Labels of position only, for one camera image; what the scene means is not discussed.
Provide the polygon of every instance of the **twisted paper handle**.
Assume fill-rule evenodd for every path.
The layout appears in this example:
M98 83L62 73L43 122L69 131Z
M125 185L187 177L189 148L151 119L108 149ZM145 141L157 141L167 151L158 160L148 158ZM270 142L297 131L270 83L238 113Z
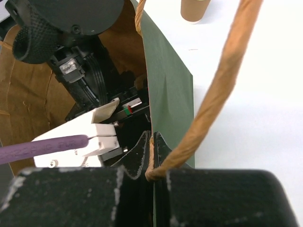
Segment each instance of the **twisted paper handle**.
M136 18L142 17L145 0L137 7ZM231 94L245 54L250 35L258 17L262 0L241 0L225 42L217 72L200 106L197 116L179 145L166 157L160 167L153 168L153 160L145 173L148 181L164 178L166 171L182 166L205 138L209 128ZM140 22L136 20L140 31Z

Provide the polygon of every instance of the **metal screw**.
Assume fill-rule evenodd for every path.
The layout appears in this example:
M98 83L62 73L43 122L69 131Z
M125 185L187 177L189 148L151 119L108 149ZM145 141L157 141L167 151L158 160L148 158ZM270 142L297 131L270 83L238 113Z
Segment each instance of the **metal screw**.
M55 60L51 60L51 64L52 64L52 65L56 65Z
M56 166L58 165L58 162L56 160L52 160L50 163L49 163L49 168L55 168Z
M115 127L119 127L119 122L114 122Z
M71 27L71 32L74 34L79 34L81 32L81 28L79 25L73 25Z

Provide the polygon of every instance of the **white plastic component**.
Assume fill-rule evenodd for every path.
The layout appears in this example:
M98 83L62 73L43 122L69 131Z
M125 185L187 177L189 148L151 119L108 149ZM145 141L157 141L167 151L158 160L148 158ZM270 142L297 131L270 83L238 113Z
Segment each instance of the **white plastic component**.
M97 122L108 119L119 104L119 99L85 113L53 130L35 138L44 140L61 136L84 134L90 137L85 148L56 152L34 157L36 167L101 167L98 155L119 148L113 124L99 124Z

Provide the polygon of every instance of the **paper bag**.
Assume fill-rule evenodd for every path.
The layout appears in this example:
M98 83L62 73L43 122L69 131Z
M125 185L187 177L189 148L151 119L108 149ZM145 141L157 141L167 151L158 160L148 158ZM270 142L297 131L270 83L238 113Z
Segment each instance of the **paper bag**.
M15 26L8 32L0 52L0 139L4 146L29 142L63 124L75 103L47 64L30 65L14 59L11 46L18 30ZM129 0L116 23L99 37L119 72L146 74L143 43L134 27L134 8ZM17 174L34 166L34 161L10 165Z

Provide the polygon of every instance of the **red marking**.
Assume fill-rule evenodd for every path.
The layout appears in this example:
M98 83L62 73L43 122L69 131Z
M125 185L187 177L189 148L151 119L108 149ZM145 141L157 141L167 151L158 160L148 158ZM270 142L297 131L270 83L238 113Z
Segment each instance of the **red marking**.
M132 111L131 107L128 106L127 108L128 108L128 110L129 110L129 112L130 112L131 114L133 114L133 111Z

